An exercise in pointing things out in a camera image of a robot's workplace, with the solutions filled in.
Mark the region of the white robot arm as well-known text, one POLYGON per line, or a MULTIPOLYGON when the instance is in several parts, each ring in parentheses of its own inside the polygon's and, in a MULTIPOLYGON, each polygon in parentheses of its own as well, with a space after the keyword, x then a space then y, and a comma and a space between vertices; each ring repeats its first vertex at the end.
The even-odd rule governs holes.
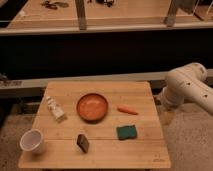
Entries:
POLYGON ((190 63, 170 70, 165 76, 166 86, 159 94, 161 104, 177 108, 187 99, 213 116, 213 88, 204 83, 207 69, 200 63, 190 63))

